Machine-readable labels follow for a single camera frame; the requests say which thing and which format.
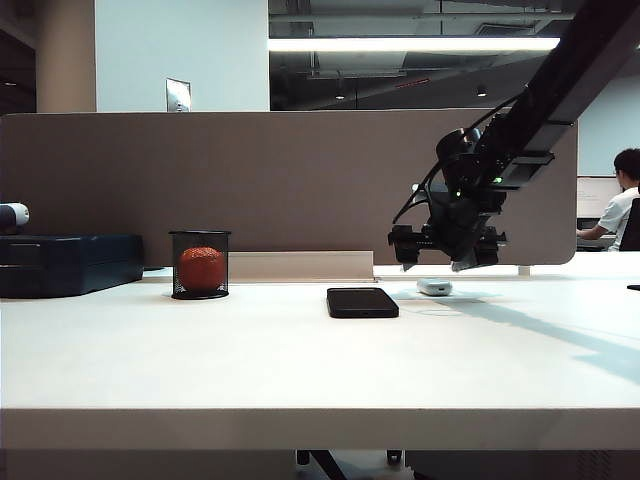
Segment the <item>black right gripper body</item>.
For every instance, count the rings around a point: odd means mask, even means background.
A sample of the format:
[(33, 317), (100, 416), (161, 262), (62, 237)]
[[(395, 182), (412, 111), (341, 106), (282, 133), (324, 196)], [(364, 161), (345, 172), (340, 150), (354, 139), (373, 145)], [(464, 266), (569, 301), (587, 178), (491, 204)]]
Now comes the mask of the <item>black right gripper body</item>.
[(476, 246), (499, 248), (507, 243), (506, 235), (496, 231), (488, 223), (491, 217), (502, 213), (507, 193), (500, 190), (480, 189), (467, 196), (464, 191), (451, 193), (441, 183), (414, 184), (412, 193), (398, 212), (400, 216), (408, 210), (427, 204), (429, 218), (420, 230), (410, 225), (393, 224), (387, 236), (388, 244), (415, 243), (420, 252), (438, 250), (450, 260), (458, 260)]

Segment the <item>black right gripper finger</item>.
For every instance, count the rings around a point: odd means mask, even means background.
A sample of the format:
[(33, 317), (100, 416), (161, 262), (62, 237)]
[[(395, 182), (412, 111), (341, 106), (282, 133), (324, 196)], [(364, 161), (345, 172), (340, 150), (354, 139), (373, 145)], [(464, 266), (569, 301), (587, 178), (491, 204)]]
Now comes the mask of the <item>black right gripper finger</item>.
[(496, 265), (499, 261), (498, 252), (499, 247), (497, 245), (476, 246), (460, 259), (454, 260), (451, 264), (451, 269), (454, 272), (461, 272)]
[(418, 264), (420, 248), (415, 243), (395, 243), (395, 256), (403, 271), (408, 271)]

